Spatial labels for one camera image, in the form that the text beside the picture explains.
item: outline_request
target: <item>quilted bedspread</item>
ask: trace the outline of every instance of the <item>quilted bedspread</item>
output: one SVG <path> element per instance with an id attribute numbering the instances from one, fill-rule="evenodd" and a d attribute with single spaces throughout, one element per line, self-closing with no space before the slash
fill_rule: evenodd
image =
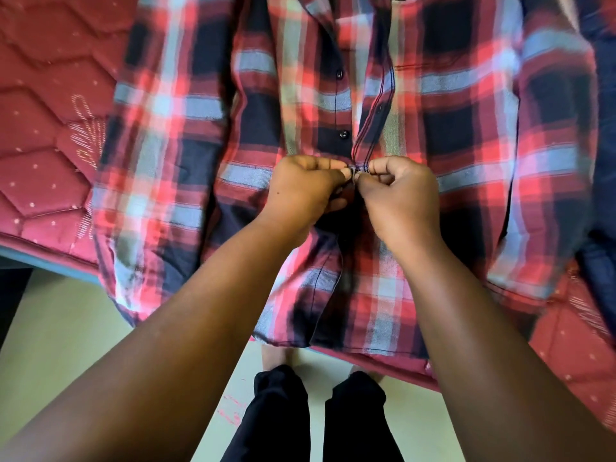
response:
<path id="1" fill-rule="evenodd" d="M 97 272 L 90 198 L 137 0 L 0 0 L 0 244 Z"/>
<path id="2" fill-rule="evenodd" d="M 90 199 L 137 0 L 0 0 L 0 246 L 97 273 Z M 569 271 L 532 345 L 616 430 L 616 354 Z M 337 354 L 437 389 L 425 360 Z"/>

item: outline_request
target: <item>red plaid shirt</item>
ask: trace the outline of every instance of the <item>red plaid shirt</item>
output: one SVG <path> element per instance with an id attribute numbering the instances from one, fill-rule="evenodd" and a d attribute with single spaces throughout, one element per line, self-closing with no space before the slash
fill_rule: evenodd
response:
<path id="1" fill-rule="evenodd" d="M 529 333 L 586 227 L 591 49 L 556 0 L 333 4 L 140 1 L 94 200 L 109 294 L 147 318 L 256 217 L 285 155 L 406 155 L 439 179 L 444 240 Z M 359 197 L 291 253 L 255 336 L 425 355 Z"/>

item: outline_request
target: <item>shirt sleeve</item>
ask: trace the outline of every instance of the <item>shirt sleeve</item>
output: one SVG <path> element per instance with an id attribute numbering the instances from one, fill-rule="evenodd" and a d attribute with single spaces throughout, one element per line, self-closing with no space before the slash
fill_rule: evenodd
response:
<path id="1" fill-rule="evenodd" d="M 139 0 L 93 202 L 100 280 L 133 325 L 200 264 L 234 16 L 235 0 Z"/>
<path id="2" fill-rule="evenodd" d="M 533 312 L 588 227 L 597 92 L 592 48 L 558 1 L 521 1 L 518 148 L 506 232 L 487 279 L 501 304 Z"/>

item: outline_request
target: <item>leg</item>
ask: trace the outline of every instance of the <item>leg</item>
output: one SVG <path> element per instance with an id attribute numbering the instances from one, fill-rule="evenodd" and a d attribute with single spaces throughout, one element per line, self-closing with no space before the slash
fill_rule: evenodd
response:
<path id="1" fill-rule="evenodd" d="M 353 372 L 325 403 L 323 462 L 340 460 L 404 461 L 383 404 L 385 393 L 365 372 Z"/>
<path id="2" fill-rule="evenodd" d="M 278 366 L 255 377 L 254 399 L 221 462 L 310 460 L 308 394 L 285 363 L 288 354 L 266 347 L 262 352 L 264 368 Z"/>

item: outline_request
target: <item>tile floor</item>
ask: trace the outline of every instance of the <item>tile floor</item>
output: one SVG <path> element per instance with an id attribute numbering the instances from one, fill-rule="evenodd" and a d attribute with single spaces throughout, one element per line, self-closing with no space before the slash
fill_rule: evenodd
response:
<path id="1" fill-rule="evenodd" d="M 35 271 L 0 351 L 0 445 L 129 331 L 100 287 Z M 311 460 L 319 461 L 323 403 L 350 365 L 305 350 L 300 361 L 310 396 Z M 249 343 L 193 462 L 220 460 L 250 403 L 260 365 L 259 346 Z M 440 394 L 392 378 L 382 387 L 389 426 L 407 462 L 463 460 Z"/>

